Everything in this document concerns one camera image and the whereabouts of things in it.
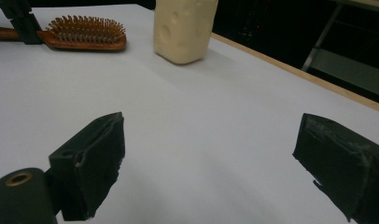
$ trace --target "table surface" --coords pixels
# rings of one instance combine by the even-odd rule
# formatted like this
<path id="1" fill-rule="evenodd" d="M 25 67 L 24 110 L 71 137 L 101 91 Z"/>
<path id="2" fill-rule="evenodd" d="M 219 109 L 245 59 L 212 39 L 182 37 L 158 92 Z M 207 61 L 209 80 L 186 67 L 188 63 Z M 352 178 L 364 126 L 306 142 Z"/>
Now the table surface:
<path id="1" fill-rule="evenodd" d="M 34 13 L 42 27 L 63 15 L 119 21 L 128 45 L 94 53 L 0 42 L 0 177 L 46 171 L 71 136 L 122 111 L 119 180 L 87 223 L 347 223 L 292 157 L 301 117 L 379 144 L 379 110 L 215 38 L 203 60 L 168 63 L 152 49 L 153 12 L 137 5 Z M 0 26 L 10 27 L 1 10 Z"/>

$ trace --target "hairbrush bristles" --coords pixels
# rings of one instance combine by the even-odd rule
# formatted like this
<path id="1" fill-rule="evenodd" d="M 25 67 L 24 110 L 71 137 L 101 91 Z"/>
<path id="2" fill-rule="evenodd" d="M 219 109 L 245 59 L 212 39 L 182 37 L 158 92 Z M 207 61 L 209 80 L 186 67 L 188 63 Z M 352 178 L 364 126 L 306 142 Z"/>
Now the hairbrush bristles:
<path id="1" fill-rule="evenodd" d="M 55 39 L 68 42 L 114 44 L 125 35 L 122 24 L 96 17 L 63 16 L 52 21 L 47 29 Z"/>

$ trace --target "hairbrush handle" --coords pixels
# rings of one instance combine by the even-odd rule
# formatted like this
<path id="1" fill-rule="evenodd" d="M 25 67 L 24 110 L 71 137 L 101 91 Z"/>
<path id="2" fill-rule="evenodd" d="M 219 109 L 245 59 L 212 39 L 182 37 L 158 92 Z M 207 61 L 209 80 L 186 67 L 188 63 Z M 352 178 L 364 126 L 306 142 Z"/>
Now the hairbrush handle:
<path id="1" fill-rule="evenodd" d="M 14 29 L 0 27 L 0 40 L 21 41 L 18 33 Z"/>

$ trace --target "white table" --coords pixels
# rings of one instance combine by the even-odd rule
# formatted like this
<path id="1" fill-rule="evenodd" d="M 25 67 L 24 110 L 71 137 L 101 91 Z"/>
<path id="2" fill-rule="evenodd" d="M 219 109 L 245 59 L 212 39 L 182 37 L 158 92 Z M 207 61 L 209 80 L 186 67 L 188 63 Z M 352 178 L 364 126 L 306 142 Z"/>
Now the white table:
<path id="1" fill-rule="evenodd" d="M 122 22 L 128 46 L 89 53 L 0 42 L 0 177 L 46 171 L 71 136 L 122 111 L 126 158 L 87 223 L 347 223 L 291 155 L 302 113 L 379 144 L 379 111 L 216 39 L 204 60 L 170 64 L 152 49 L 153 12 L 136 5 L 34 13 L 42 27 L 63 15 Z M 1 10 L 0 26 L 10 26 Z"/>

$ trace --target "wooden hairbrush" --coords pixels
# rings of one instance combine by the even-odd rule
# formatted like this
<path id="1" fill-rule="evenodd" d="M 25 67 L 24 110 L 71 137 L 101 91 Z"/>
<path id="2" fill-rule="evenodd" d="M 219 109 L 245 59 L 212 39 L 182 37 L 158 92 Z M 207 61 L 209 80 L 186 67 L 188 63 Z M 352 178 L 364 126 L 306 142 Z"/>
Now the wooden hairbrush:
<path id="1" fill-rule="evenodd" d="M 96 17 L 63 16 L 37 31 L 45 45 L 56 49 L 122 50 L 126 34 L 122 24 Z M 20 40 L 14 29 L 0 27 L 0 40 Z"/>

